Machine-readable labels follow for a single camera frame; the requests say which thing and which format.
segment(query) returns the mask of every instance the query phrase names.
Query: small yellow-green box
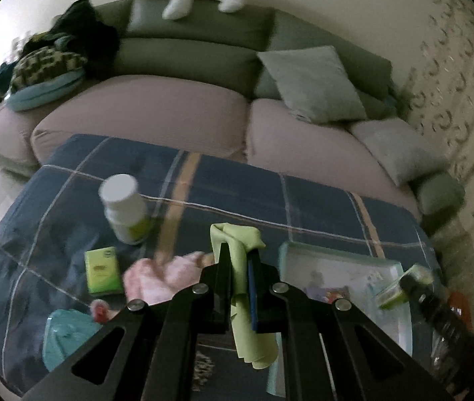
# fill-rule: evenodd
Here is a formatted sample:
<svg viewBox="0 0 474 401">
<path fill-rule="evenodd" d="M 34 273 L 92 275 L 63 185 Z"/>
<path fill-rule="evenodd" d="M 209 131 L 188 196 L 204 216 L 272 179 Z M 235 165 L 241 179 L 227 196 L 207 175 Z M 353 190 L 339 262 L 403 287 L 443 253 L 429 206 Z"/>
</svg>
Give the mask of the small yellow-green box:
<svg viewBox="0 0 474 401">
<path fill-rule="evenodd" d="M 88 292 L 93 296 L 124 291 L 114 247 L 85 252 Z"/>
</svg>

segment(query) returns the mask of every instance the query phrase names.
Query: silver bolt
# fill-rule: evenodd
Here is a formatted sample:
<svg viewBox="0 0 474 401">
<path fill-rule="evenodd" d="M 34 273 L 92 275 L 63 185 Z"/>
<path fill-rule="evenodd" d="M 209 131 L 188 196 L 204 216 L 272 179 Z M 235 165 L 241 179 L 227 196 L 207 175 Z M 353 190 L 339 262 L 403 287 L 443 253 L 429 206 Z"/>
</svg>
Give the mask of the silver bolt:
<svg viewBox="0 0 474 401">
<path fill-rule="evenodd" d="M 345 312 L 352 308 L 352 303 L 350 303 L 350 301 L 345 298 L 340 298 L 339 300 L 335 300 L 335 307 L 337 310 Z"/>
<path fill-rule="evenodd" d="M 136 298 L 134 300 L 131 300 L 128 304 L 127 304 L 127 308 L 131 311 L 131 312 L 140 312 L 142 309 L 144 309 L 145 307 L 145 302 L 143 300 L 140 300 L 139 298 Z"/>
<path fill-rule="evenodd" d="M 209 291 L 209 287 L 205 283 L 197 283 L 192 287 L 192 292 L 201 296 Z"/>
<path fill-rule="evenodd" d="M 276 294 L 285 294 L 285 293 L 289 290 L 289 285 L 287 285 L 287 284 L 284 283 L 284 282 L 274 283 L 274 284 L 272 285 L 272 290 L 273 290 Z"/>
</svg>

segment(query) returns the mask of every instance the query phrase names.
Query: clear plastic bottle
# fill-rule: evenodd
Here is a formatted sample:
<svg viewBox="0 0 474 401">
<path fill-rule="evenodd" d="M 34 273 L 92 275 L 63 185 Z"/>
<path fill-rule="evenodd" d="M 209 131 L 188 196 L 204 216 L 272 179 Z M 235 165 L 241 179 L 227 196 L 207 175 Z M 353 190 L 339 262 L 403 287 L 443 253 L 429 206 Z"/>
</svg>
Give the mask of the clear plastic bottle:
<svg viewBox="0 0 474 401">
<path fill-rule="evenodd" d="M 131 175 L 114 175 L 100 186 L 100 198 L 116 238 L 139 244 L 148 235 L 150 221 L 146 203 L 138 193 L 139 184 Z"/>
</svg>

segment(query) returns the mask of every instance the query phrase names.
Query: pink seat cushion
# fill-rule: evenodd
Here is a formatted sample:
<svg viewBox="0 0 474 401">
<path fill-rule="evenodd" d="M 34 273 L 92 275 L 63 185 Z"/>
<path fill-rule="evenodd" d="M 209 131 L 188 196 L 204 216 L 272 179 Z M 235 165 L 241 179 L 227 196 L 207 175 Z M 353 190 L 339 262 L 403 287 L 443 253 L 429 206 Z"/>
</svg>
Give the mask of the pink seat cushion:
<svg viewBox="0 0 474 401">
<path fill-rule="evenodd" d="M 246 99 L 195 81 L 125 75 L 56 109 L 33 132 L 40 163 L 73 134 L 120 137 L 244 161 Z"/>
<path fill-rule="evenodd" d="M 259 99 L 252 104 L 247 144 L 253 166 L 389 202 L 420 219 L 409 187 L 396 187 L 353 135 L 341 127 L 299 121 L 282 101 Z"/>
</svg>

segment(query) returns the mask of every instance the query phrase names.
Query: gray throw pillow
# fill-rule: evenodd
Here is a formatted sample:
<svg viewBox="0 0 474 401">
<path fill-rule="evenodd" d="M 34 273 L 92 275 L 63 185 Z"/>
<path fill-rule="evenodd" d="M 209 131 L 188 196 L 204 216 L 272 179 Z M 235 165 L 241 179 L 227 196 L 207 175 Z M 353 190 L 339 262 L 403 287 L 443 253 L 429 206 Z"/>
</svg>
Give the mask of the gray throw pillow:
<svg viewBox="0 0 474 401">
<path fill-rule="evenodd" d="M 447 208 L 458 208 L 465 199 L 465 189 L 448 172 L 441 171 L 410 182 L 424 215 L 433 215 Z"/>
<path fill-rule="evenodd" d="M 397 186 L 445 170 L 447 159 L 402 119 L 358 122 L 350 132 L 367 147 Z"/>
<path fill-rule="evenodd" d="M 280 95 L 301 120 L 323 124 L 367 115 L 332 46 L 257 53 Z"/>
</svg>

